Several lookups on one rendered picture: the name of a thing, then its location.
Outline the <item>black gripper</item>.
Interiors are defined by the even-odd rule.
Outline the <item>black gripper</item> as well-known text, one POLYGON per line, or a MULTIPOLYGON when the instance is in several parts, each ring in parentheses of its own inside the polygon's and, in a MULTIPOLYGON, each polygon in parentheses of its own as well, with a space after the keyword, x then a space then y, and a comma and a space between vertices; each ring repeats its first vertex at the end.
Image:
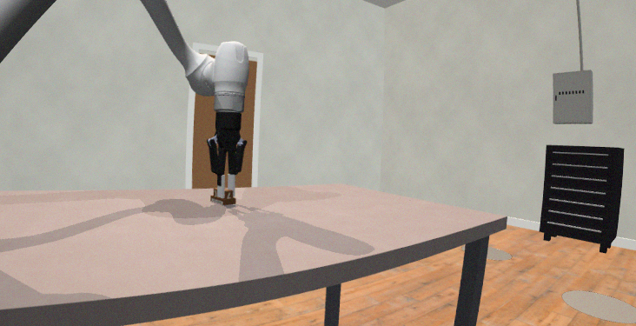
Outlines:
POLYGON ((217 174, 217 196, 220 198, 224 198, 225 193, 224 171, 227 152, 229 162, 228 190, 233 190, 233 197, 235 196, 235 175, 242 171, 242 160, 247 141, 241 139, 240 136, 241 120, 242 113, 216 112, 215 136, 207 139, 211 171, 217 174))

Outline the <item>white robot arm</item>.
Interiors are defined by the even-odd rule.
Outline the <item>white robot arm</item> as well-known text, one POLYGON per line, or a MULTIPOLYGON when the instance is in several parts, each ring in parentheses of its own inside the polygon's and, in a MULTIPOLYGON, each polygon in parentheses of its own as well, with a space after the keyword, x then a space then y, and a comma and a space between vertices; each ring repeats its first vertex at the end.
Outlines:
MULTIPOLYGON (((56 0, 0 0, 0 63, 56 0)), ((215 59, 186 43, 166 0, 140 0, 166 44, 185 69, 191 89, 215 96, 214 111, 244 111, 249 61, 246 46, 221 43, 215 59)))

